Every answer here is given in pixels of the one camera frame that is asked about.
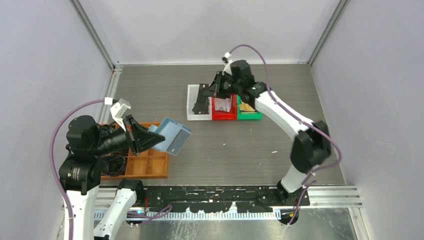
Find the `small white object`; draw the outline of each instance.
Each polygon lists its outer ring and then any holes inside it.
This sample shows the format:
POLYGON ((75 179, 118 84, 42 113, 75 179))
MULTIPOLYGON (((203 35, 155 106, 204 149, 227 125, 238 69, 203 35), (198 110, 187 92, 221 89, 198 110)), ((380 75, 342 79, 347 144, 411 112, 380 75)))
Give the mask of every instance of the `small white object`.
POLYGON ((226 54, 224 54, 224 58, 227 59, 228 63, 224 62, 225 67, 224 67, 224 70, 222 71, 222 73, 227 73, 229 75, 233 75, 233 73, 231 72, 231 64, 234 61, 231 59, 231 54, 229 52, 227 52, 226 54))
POLYGON ((229 113, 231 110, 232 101, 232 96, 226 99, 215 98, 215 111, 223 111, 229 113))
POLYGON ((105 105, 112 105, 112 104, 114 104, 114 99, 112 97, 105 97, 104 98, 104 104, 105 105))
POLYGON ((125 111, 131 109, 131 104, 124 99, 119 99, 111 108, 110 114, 112 115, 113 120, 124 130, 127 131, 124 125, 124 114, 125 111))

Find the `green plastic bin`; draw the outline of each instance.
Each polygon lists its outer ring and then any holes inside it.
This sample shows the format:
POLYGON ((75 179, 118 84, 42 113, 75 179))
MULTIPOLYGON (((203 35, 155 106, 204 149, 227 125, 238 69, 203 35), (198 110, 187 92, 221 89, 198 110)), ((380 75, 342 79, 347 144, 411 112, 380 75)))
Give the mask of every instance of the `green plastic bin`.
POLYGON ((262 119, 262 112, 256 111, 252 113, 240 113, 240 104, 242 99, 237 96, 237 120, 260 120, 262 119))

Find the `gray work surface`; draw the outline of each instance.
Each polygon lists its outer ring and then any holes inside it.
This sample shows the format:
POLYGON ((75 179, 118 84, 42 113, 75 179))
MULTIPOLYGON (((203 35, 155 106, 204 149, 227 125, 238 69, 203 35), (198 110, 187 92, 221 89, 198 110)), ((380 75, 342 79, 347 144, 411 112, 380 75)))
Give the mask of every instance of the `gray work surface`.
MULTIPOLYGON (((265 82, 262 65, 252 65, 256 81, 265 82)), ((116 98, 131 103, 139 122, 169 117, 192 130, 178 156, 170 156, 168 179, 146 185, 273 185, 289 169, 292 142, 265 115, 261 120, 187 121, 187 85, 210 84, 223 65, 125 66, 116 98)), ((324 120, 317 90, 306 64, 269 65, 270 86, 300 114, 324 120)), ((335 161, 335 154, 324 164, 335 161)), ((339 167, 317 173, 318 184, 344 184, 339 167)), ((105 181, 103 184, 116 184, 105 181)))
MULTIPOLYGON (((58 240, 64 239, 64 228, 58 240)), ((152 221, 140 227, 123 222, 117 240, 356 240, 347 208, 301 209, 290 228, 275 220, 152 221)))

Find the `aluminum frame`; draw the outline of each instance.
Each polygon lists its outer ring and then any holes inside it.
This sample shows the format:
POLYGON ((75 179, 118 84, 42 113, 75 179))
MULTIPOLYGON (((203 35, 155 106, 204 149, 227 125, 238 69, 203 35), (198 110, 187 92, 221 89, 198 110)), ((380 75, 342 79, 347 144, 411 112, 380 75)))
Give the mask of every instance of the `aluminum frame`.
MULTIPOLYGON (((110 78, 107 82, 106 91, 104 93, 104 97, 114 98, 118 88, 118 81, 122 73, 122 66, 117 64, 115 69, 113 70, 110 78)), ((102 104, 100 108, 100 112, 97 117, 97 122, 102 124, 107 124, 109 122, 109 118, 111 117, 111 113, 109 111, 110 105, 102 104)))
POLYGON ((318 43, 315 46, 315 49, 312 52, 312 55, 309 58, 309 61, 307 62, 307 64, 309 64, 309 66, 312 67, 312 65, 314 64, 315 60, 318 57, 318 54, 320 53, 321 49, 323 48, 324 44, 327 41, 327 38, 329 37, 329 35, 331 34, 331 32, 333 31, 334 27, 337 24, 337 21, 339 20, 340 16, 342 15, 343 11, 345 10, 346 6, 348 5, 348 3, 351 0, 340 0, 337 4, 337 6, 335 7, 334 12, 332 13, 330 20, 327 23, 327 26, 324 29, 324 32, 322 33, 321 37, 319 38, 318 43))
MULTIPOLYGON (((100 188, 95 202, 95 220, 101 219, 111 206, 115 197, 116 188, 100 188)), ((311 186, 308 189, 309 206, 302 206, 302 209, 349 209, 350 218, 356 236, 359 240, 371 240, 372 237, 368 231, 366 214, 356 186, 344 185, 321 185, 311 186)), ((192 213, 174 212, 166 217, 155 219, 155 221, 221 221, 221 220, 272 220, 281 216, 280 210, 293 209, 294 206, 275 206, 273 212, 267 213, 237 213, 235 204, 225 213, 192 213)), ((144 207, 131 207, 131 211, 144 212, 144 207)))
POLYGON ((69 0, 111 70, 119 64, 112 45, 97 19, 89 0, 69 0))

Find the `white wall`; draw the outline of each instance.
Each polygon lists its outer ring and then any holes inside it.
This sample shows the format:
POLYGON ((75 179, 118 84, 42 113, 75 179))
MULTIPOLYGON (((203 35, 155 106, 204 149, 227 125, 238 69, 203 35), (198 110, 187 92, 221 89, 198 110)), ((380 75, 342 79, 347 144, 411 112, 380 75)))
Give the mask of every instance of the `white wall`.
MULTIPOLYGON (((251 44, 270 63, 306 63, 339 0, 89 1, 121 64, 219 63, 251 44)), ((248 50, 236 53, 251 63, 248 50)))
MULTIPOLYGON (((0 239, 49 240, 63 204, 49 165, 51 135, 71 109, 102 98, 110 70, 68 0, 4 2, 0 33, 0 239)), ((99 107, 81 114, 97 117, 99 107)))
POLYGON ((423 11, 423 1, 350 1, 313 65, 377 240, 424 236, 423 11))

